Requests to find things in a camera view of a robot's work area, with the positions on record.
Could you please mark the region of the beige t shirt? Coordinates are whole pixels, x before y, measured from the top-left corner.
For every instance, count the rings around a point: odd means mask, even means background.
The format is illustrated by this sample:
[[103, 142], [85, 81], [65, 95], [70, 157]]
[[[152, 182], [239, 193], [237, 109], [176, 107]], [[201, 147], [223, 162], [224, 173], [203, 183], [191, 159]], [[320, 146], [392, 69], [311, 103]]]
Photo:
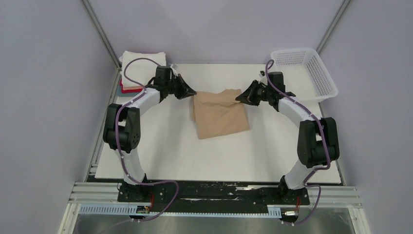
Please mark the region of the beige t shirt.
[[198, 139], [250, 130], [244, 104], [236, 100], [241, 93], [240, 89], [197, 92], [192, 98], [191, 119], [195, 122]]

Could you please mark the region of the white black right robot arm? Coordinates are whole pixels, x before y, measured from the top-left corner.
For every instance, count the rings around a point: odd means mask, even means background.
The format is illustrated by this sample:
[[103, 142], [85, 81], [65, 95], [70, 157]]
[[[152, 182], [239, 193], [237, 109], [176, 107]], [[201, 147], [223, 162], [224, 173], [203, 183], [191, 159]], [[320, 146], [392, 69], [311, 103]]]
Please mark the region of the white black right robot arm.
[[317, 171], [330, 169], [331, 163], [339, 158], [337, 123], [332, 117], [317, 116], [300, 103], [294, 93], [287, 92], [282, 72], [270, 72], [266, 78], [267, 83], [252, 81], [236, 101], [251, 106], [267, 102], [297, 126], [298, 161], [282, 177], [278, 190], [280, 201], [288, 204]]

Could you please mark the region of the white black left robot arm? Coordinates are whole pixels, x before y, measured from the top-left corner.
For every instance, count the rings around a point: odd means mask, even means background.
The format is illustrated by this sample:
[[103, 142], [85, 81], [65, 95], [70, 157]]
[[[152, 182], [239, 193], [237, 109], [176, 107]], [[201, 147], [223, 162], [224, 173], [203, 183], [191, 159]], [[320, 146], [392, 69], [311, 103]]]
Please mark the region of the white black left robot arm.
[[184, 99], [196, 95], [196, 91], [172, 68], [158, 66], [154, 77], [138, 95], [123, 104], [112, 103], [107, 108], [103, 141], [115, 151], [121, 163], [123, 194], [130, 192], [138, 202], [145, 201], [149, 196], [149, 187], [155, 185], [147, 181], [138, 155], [141, 116], [169, 95]]

